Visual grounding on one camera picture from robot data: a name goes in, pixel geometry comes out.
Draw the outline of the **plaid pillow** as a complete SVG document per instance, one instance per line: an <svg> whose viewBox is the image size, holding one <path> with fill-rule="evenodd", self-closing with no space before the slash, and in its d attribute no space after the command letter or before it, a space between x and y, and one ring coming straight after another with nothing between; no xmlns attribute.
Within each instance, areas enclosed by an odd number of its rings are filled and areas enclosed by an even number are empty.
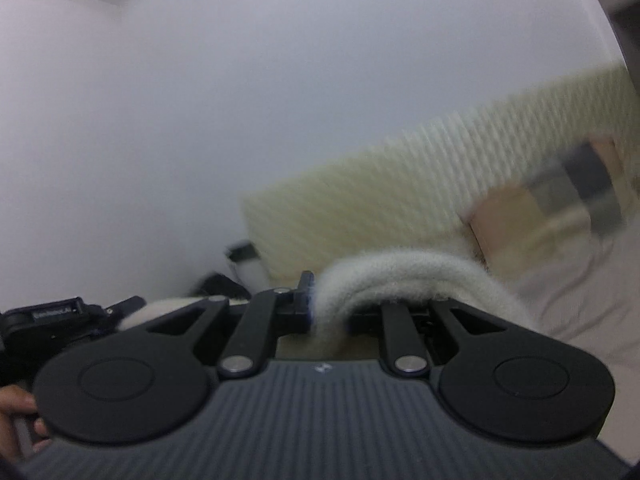
<svg viewBox="0 0 640 480"><path fill-rule="evenodd" d="M464 221L489 271L515 278L616 233L638 210L615 141L593 136L522 180L491 188Z"/></svg>

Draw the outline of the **cream quilted headboard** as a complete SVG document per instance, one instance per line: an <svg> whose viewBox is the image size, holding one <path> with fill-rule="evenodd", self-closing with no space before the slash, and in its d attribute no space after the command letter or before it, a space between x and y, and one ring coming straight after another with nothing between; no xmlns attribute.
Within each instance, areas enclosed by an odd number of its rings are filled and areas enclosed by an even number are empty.
<svg viewBox="0 0 640 480"><path fill-rule="evenodd" d="M372 148L244 197L273 284L337 259L395 247L472 252L463 215L495 186L596 133L639 170L639 96L612 64L437 117Z"/></svg>

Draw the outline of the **black clothes pile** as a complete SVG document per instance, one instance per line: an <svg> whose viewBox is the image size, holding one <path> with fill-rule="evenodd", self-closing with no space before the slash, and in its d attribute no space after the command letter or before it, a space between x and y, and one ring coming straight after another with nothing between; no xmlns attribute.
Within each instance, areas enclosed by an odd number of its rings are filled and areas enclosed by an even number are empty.
<svg viewBox="0 0 640 480"><path fill-rule="evenodd" d="M199 280L192 288L192 297L225 296L233 300L250 300L252 294L227 275L212 273Z"/></svg>

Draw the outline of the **white blue striped sweater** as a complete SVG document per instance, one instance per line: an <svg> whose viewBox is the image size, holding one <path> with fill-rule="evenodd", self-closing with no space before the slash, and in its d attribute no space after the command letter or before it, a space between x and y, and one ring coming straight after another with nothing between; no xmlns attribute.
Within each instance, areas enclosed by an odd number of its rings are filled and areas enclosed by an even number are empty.
<svg viewBox="0 0 640 480"><path fill-rule="evenodd" d="M284 360L338 360L373 356L368 342L350 342L346 324L355 313L384 300L451 298L510 323L536 330L522 300L472 260L422 249L392 249L337 260L312 285L314 320L307 335L279 338Z"/></svg>

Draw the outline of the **black wall socket strip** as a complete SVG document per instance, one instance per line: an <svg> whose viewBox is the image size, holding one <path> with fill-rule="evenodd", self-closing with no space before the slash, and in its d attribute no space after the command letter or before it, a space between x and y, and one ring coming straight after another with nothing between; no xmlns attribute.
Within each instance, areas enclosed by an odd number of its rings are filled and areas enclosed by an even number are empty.
<svg viewBox="0 0 640 480"><path fill-rule="evenodd" d="M258 251L249 240L242 240L226 248L226 258L238 264L243 261L250 261L259 258Z"/></svg>

